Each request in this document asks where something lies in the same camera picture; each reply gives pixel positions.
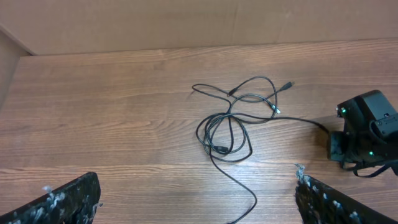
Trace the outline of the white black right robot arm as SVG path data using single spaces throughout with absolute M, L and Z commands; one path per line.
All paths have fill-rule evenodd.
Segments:
M 342 131 L 329 134 L 328 159 L 358 176 L 358 171 L 378 166 L 365 178 L 388 169 L 397 174 L 397 111 L 385 95 L 372 90 L 336 106 L 344 119 Z

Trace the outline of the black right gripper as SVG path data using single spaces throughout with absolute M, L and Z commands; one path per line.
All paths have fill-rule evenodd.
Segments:
M 349 136 L 341 131 L 332 131 L 327 142 L 327 158 L 331 161 L 349 162 L 347 154 L 349 148 Z

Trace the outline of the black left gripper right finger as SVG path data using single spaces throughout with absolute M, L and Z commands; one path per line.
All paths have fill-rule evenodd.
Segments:
M 389 218 L 327 184 L 296 165 L 295 201 L 305 224 L 397 224 Z

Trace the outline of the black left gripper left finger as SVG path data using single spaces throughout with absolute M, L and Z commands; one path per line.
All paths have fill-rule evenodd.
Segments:
M 87 172 L 45 195 L 1 215 L 4 224 L 92 224 L 101 188 L 97 173 Z

